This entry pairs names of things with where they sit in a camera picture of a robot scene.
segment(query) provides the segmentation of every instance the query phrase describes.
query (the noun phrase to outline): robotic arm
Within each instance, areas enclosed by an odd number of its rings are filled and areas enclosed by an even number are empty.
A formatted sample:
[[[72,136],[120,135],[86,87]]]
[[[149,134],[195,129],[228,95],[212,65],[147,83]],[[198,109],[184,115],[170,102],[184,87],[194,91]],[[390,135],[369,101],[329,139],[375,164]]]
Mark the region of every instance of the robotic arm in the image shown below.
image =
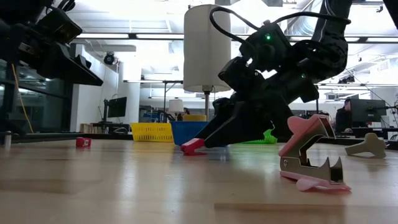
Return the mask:
[[[66,14],[74,0],[2,0],[0,3],[0,58],[15,65],[28,64],[45,78],[101,86],[84,57],[69,54],[68,44],[82,29]],[[46,16],[39,17],[45,9]]]
[[[314,84],[346,67],[348,44],[344,32],[351,22],[351,4],[352,0],[325,0],[320,13],[298,12],[274,22],[265,21],[261,27],[229,9],[214,8],[210,21],[221,33],[242,43],[241,56],[229,61],[218,75],[235,93],[213,102],[216,116],[195,138],[204,139],[206,147],[218,147],[262,139],[264,131],[275,128],[275,137],[288,140],[292,133],[287,119],[293,116],[288,105],[297,98],[305,103],[318,99]],[[217,11],[235,14],[257,31],[246,40],[240,39],[216,24],[213,13]],[[277,23],[297,16],[319,19],[311,40],[290,45]],[[266,70],[277,73],[265,79],[261,72]]]

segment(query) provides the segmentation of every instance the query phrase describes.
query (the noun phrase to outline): yellow plastic crate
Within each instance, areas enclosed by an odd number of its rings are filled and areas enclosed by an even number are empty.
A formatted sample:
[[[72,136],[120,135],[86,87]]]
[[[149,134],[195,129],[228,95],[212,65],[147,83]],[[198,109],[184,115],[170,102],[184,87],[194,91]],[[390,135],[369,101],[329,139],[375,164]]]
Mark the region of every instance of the yellow plastic crate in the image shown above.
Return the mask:
[[[134,141],[174,142],[170,123],[131,123]]]

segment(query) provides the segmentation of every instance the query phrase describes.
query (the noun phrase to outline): yellow cable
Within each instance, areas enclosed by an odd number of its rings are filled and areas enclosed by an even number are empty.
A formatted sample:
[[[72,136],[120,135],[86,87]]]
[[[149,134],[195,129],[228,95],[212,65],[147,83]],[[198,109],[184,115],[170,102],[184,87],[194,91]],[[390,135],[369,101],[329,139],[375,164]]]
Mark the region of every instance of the yellow cable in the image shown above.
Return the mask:
[[[17,86],[18,93],[19,93],[19,85],[18,85],[17,73],[15,72],[14,64],[11,64],[11,65],[12,65],[12,72],[13,72],[14,78],[15,78],[15,85]],[[26,114],[26,110],[25,110],[25,106],[24,106],[24,101],[22,100],[22,95],[21,95],[21,93],[19,93],[19,94],[20,94],[19,99],[21,100],[21,105],[22,105],[22,109],[24,110],[25,118],[26,118],[27,122],[29,123],[30,131],[32,131],[32,134],[34,134],[32,125],[31,125],[31,123],[30,123],[30,121],[29,121],[29,118],[27,117],[27,114]]]

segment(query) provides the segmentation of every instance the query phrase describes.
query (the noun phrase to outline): lamp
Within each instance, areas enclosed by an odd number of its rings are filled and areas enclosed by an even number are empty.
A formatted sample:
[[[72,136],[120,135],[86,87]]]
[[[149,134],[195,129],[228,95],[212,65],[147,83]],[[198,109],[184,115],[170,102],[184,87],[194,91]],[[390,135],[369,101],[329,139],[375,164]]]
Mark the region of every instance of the lamp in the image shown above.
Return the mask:
[[[216,5],[205,4],[189,9],[184,16],[184,80],[186,91],[205,93],[207,118],[210,92],[231,88],[218,78],[221,69],[231,60],[231,39],[210,23],[210,11]],[[224,30],[231,30],[228,13],[215,13],[215,21]]]
[[[184,112],[182,100],[169,100],[169,112]]]

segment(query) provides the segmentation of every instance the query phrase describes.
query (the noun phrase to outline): table surface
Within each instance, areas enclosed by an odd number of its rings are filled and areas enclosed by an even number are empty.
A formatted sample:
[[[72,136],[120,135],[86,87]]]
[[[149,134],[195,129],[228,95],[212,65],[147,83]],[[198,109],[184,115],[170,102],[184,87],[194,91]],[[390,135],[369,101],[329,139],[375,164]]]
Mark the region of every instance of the table surface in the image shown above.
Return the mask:
[[[351,192],[299,192],[279,176],[278,145],[185,157],[173,144],[93,140],[0,149],[1,223],[398,223],[398,152],[346,156],[316,144],[313,165],[341,156]]]

